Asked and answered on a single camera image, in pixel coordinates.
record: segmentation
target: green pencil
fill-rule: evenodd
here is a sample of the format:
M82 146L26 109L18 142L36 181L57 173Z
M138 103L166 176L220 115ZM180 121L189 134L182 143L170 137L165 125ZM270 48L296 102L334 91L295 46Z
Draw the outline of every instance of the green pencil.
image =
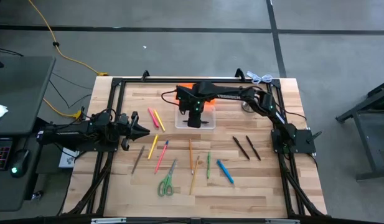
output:
M210 178L210 161L211 161L211 152L208 152L208 156L207 156L207 179Z

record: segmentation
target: butcher block table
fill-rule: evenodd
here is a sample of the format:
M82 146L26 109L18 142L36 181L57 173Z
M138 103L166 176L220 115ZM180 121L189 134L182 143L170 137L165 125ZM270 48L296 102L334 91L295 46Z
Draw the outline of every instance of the butcher block table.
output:
M113 77L97 77L88 115L105 109ZM286 110L304 114L296 79L283 78L281 90ZM217 84L222 86L251 86L252 84ZM105 206L105 217L204 217L204 218L286 218L279 162L272 150L270 132L272 122L256 113L246 113L241 102L220 100L215 102L216 128L177 129L174 124L176 106L161 99L161 93L175 90L175 83L127 83L122 113L139 114L139 124L151 130L150 135L131 142L129 151L121 147L115 153ZM116 90L113 108L116 108L119 88ZM174 101L175 93L165 96ZM156 129L148 112L156 109L166 131ZM303 118L287 114L288 122L304 129ZM157 146L148 160L155 134ZM248 135L261 156L259 161L246 140ZM240 141L251 160L243 155L232 139ZM192 174L189 160L189 139L192 140L193 160L200 156L192 195L189 195ZM169 145L154 174L166 140ZM131 175L135 160L145 150ZM207 179L207 153L211 151L211 176ZM68 188L63 212L71 210L91 185L96 152L88 152L77 159ZM295 154L299 181L312 203L326 213L321 183L316 165L306 154ZM157 195L159 182L168 174L172 162L177 159L172 174L174 194ZM235 181L232 185L220 170L220 159ZM94 209L98 206L101 189L97 190ZM297 211L295 191L290 190L294 211Z

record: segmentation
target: keyboard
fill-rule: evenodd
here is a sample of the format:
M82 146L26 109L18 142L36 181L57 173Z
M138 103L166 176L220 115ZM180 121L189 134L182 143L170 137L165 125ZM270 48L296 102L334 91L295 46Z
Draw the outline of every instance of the keyboard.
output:
M7 170L12 138L0 138L0 170Z

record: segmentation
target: gray floor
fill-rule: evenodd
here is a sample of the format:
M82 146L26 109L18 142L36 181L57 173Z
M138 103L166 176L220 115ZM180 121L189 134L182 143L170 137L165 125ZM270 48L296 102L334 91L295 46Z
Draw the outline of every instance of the gray floor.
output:
M270 28L265 0L35 0L52 25L124 27ZM281 29L384 30L384 0L273 0ZM6 0L0 23L42 24L27 1ZM278 77L271 34L55 32L63 53L111 75L234 74L236 68ZM357 183L355 175L369 165L355 124L341 125L335 117L384 82L384 36L280 35L288 77L297 78L308 118L317 138L317 161L329 215L384 222L384 179ZM55 72L92 87L95 74L59 57L44 31L0 30L0 47L24 55L57 56ZM90 90L52 77L69 103ZM89 99L67 109L50 86L45 97L71 113ZM40 116L66 122L45 104ZM19 212L0 213L0 219L55 215L68 174L51 176L46 195L25 204Z

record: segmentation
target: green scissors handle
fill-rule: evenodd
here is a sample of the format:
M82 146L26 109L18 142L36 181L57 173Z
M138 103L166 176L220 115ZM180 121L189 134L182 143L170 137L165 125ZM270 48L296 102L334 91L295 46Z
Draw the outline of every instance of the green scissors handle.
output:
M174 188L172 188L171 184L171 176L167 175L167 177L160 182L157 192L161 197L164 195L171 196L174 194Z

